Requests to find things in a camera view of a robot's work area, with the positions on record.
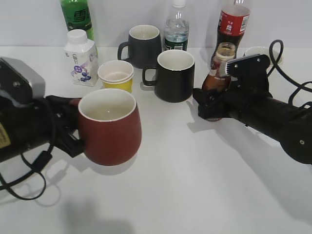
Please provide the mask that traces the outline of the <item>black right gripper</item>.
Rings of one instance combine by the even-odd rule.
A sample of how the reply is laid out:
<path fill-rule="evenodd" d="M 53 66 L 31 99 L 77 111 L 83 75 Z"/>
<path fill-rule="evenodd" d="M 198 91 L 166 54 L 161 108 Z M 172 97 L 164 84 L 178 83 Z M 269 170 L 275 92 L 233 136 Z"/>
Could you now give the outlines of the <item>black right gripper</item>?
<path fill-rule="evenodd" d="M 273 126 L 273 97 L 269 92 L 239 87 L 220 92 L 194 88 L 193 98 L 199 104 L 197 113 L 202 119 L 233 118 L 250 127 Z"/>

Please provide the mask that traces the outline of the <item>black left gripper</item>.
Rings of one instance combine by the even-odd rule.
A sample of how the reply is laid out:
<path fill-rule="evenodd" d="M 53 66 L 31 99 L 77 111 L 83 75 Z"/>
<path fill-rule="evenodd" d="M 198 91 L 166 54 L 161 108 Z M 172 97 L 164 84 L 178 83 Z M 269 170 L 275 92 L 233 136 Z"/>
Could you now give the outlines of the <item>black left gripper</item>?
<path fill-rule="evenodd" d="M 56 114 L 78 117 L 81 98 L 46 96 Z M 23 108 L 15 107 L 7 98 L 0 98 L 0 161 L 4 162 L 20 153 L 49 142 L 52 124 L 46 106 L 39 101 Z M 84 141 L 66 129 L 57 129 L 55 146 L 70 157 L 84 152 Z"/>

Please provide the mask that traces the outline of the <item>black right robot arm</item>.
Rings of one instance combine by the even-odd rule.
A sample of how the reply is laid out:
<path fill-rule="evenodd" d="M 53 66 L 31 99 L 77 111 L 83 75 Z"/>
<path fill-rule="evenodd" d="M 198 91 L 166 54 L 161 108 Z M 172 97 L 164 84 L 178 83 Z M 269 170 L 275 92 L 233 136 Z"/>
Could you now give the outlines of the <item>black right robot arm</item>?
<path fill-rule="evenodd" d="M 202 119 L 233 118 L 278 141 L 295 161 L 312 162 L 312 109 L 281 102 L 264 91 L 230 87 L 224 92 L 193 89 Z"/>

